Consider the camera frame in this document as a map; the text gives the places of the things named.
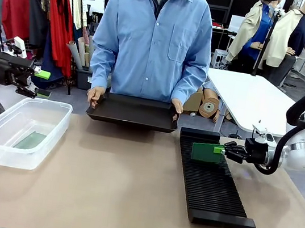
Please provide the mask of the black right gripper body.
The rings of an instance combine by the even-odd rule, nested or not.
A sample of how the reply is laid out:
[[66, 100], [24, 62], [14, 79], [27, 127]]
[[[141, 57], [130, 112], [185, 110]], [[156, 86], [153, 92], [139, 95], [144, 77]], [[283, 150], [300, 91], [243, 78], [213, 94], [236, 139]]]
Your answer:
[[246, 155], [244, 160], [250, 164], [265, 165], [268, 155], [268, 144], [257, 142], [255, 138], [245, 140]]

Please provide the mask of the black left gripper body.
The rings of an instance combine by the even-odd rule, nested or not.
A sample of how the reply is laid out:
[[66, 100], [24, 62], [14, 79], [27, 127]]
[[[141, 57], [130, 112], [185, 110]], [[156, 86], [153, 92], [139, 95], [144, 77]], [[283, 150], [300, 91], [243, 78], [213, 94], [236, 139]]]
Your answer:
[[23, 63], [23, 58], [0, 52], [0, 85], [19, 87], [16, 76], [20, 74]]

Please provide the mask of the person's right hand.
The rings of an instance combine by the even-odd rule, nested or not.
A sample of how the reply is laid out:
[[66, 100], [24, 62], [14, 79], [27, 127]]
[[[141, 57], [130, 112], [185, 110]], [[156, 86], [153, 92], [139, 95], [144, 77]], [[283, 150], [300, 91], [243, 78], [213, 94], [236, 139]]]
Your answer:
[[101, 98], [102, 95], [105, 94], [106, 89], [104, 87], [93, 87], [92, 89], [88, 90], [87, 92], [87, 102], [93, 108], [97, 106], [98, 100]]

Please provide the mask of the person's left hand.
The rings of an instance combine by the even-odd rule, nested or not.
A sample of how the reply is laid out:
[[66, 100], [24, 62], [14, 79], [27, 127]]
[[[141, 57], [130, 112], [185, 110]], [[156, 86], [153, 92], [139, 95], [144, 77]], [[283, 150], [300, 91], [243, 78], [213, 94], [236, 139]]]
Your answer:
[[179, 115], [182, 114], [182, 112], [183, 112], [182, 102], [180, 100], [176, 99], [176, 98], [173, 98], [171, 100], [171, 103], [174, 106], [176, 113], [179, 114]]

